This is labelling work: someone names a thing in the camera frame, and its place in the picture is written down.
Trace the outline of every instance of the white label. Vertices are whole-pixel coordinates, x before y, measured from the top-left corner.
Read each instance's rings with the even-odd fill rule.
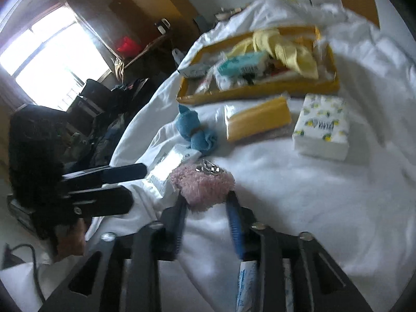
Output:
[[[251,312],[254,310],[257,284],[257,262],[241,262],[238,276],[238,294],[236,312]]]

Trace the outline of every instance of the white bed sheet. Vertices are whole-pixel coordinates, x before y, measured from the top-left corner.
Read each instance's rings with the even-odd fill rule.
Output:
[[[411,60],[374,25],[338,6],[257,0],[202,35],[182,65],[209,43],[292,24],[318,25],[334,51],[340,95],[351,108],[346,161],[298,155],[290,138],[232,147],[225,141],[225,103],[195,108],[220,135],[219,149],[209,159],[232,172],[241,204],[258,220],[284,233],[313,233],[373,310],[385,312],[416,268],[416,73]],[[174,73],[137,114],[111,165],[150,165],[162,147],[185,143],[173,122],[179,84]],[[293,112],[301,104],[289,101]],[[153,197],[139,180],[123,185],[133,193],[134,207],[127,215],[95,220],[89,245],[107,231],[137,231],[175,200]],[[178,261],[160,266],[163,311],[234,312],[239,266],[224,205],[189,213]]]

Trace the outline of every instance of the yellow package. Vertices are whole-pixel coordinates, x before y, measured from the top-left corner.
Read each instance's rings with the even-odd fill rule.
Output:
[[[292,123],[288,103],[282,96],[242,110],[229,118],[226,114],[225,120],[229,142],[283,128]]]

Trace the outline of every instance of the metal clip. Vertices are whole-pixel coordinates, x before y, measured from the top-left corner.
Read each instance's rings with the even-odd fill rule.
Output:
[[[224,169],[221,169],[217,165],[211,163],[208,160],[202,160],[202,165],[198,165],[196,167],[196,171],[203,172],[207,175],[219,175],[220,173],[224,172]]]

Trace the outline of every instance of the white package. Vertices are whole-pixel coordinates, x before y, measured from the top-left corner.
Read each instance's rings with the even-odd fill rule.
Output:
[[[292,135],[295,150],[304,155],[345,160],[349,122],[340,97],[307,94]]]
[[[147,189],[156,197],[163,198],[173,193],[173,187],[169,181],[171,172],[183,163],[194,163],[201,156],[201,152],[175,144],[172,149],[163,148],[149,166],[149,173],[142,180]]]
[[[257,291],[257,261],[241,262],[238,276],[236,312],[251,312],[255,308]]]

